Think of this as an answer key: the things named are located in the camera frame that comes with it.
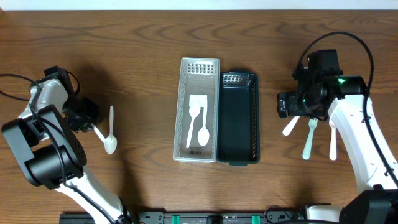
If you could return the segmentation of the mint green plastic fork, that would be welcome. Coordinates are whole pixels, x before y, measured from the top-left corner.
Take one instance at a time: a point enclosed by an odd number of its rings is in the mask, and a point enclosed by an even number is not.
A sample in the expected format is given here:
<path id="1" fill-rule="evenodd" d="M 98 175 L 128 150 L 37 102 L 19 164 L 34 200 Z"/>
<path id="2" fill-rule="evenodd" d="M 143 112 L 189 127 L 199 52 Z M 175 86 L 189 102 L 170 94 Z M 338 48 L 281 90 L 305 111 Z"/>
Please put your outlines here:
<path id="1" fill-rule="evenodd" d="M 305 160 L 308 160 L 310 158 L 311 151 L 312 151 L 313 136 L 314 136 L 314 132 L 317 127 L 317 124 L 318 124 L 318 120 L 316 118 L 312 118 L 308 122 L 309 132 L 308 132 L 308 137 L 307 137 L 307 140 L 306 140 L 306 143 L 305 143 L 305 146 L 303 149 L 303 153 L 302 153 L 302 158 Z"/>

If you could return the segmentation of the white plastic spoon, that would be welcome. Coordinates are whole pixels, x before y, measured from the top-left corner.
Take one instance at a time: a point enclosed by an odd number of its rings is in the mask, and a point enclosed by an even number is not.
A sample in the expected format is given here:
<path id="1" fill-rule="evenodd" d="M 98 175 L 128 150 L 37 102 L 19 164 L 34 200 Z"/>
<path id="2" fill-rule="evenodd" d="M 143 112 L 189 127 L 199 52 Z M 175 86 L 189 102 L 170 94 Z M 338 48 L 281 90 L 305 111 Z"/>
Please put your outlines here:
<path id="1" fill-rule="evenodd" d="M 187 142 L 186 142 L 186 148 L 188 149 L 190 147 L 190 143 L 192 141 L 192 132 L 193 132 L 193 126 L 195 122 L 195 118 L 200 114 L 200 109 L 201 106 L 199 102 L 194 101 L 193 104 L 189 107 L 189 115 L 191 117 L 191 122 L 190 126 L 188 129 L 188 136 L 187 136 Z"/>
<path id="2" fill-rule="evenodd" d="M 93 128 L 93 131 L 95 132 L 95 134 L 99 137 L 99 139 L 103 142 L 103 144 L 105 143 L 106 138 L 104 137 L 104 135 L 101 133 L 101 131 L 92 123 L 91 127 Z"/>
<path id="3" fill-rule="evenodd" d="M 117 148 L 118 141 L 113 134 L 114 129 L 114 106 L 109 108 L 109 134 L 105 139 L 104 146 L 108 154 L 113 154 Z"/>
<path id="4" fill-rule="evenodd" d="M 209 138 L 210 138 L 209 130 L 206 127 L 206 119 L 207 119 L 207 106 L 204 106 L 203 107 L 203 124 L 202 124 L 202 128 L 198 132 L 198 143 L 202 147 L 207 145 Z"/>

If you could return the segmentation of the pink plastic spoon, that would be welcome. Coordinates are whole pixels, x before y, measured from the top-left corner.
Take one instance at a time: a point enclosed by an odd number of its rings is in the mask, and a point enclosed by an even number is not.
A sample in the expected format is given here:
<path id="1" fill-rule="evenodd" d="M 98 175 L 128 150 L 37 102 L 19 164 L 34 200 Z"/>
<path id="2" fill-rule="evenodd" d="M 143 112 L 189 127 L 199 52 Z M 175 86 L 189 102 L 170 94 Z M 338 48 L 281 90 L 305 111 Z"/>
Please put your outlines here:
<path id="1" fill-rule="evenodd" d="M 300 119 L 299 116 L 294 116 L 292 120 L 286 125 L 286 127 L 283 129 L 282 134 L 284 136 L 288 136 L 292 130 L 294 129 L 295 125 L 297 124 L 297 121 Z"/>

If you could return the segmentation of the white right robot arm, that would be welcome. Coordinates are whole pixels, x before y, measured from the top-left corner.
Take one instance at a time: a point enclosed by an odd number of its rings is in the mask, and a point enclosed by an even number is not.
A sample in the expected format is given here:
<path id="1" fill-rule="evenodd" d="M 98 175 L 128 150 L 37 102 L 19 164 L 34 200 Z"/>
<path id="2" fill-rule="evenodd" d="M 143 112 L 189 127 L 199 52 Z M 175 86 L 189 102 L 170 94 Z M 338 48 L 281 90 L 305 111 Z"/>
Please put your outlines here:
<path id="1" fill-rule="evenodd" d="M 309 159 L 317 123 L 324 119 L 331 128 L 329 157 L 336 159 L 340 135 L 354 170 L 358 196 L 344 207 L 308 205 L 307 223 L 397 223 L 397 160 L 381 132 L 372 101 L 361 76 L 344 76 L 335 50 L 308 55 L 308 65 L 299 65 L 292 76 L 297 91 L 277 96 L 280 118 L 292 117 L 283 130 L 287 136 L 301 117 L 310 119 L 302 157 Z"/>

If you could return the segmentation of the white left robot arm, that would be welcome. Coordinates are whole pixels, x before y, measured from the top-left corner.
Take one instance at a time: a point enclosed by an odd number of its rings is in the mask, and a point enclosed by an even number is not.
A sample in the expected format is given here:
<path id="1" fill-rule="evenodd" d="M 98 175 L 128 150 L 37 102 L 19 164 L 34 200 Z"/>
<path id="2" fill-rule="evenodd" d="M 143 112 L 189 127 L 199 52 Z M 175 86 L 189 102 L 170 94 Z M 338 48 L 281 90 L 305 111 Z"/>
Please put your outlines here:
<path id="1" fill-rule="evenodd" d="M 95 223 L 133 223 L 121 199 L 106 190 L 87 166 L 79 131 L 97 131 L 99 106 L 79 98 L 74 75 L 53 66 L 30 82 L 30 99 L 17 119 L 1 128 L 26 179 L 55 189 L 83 207 Z"/>

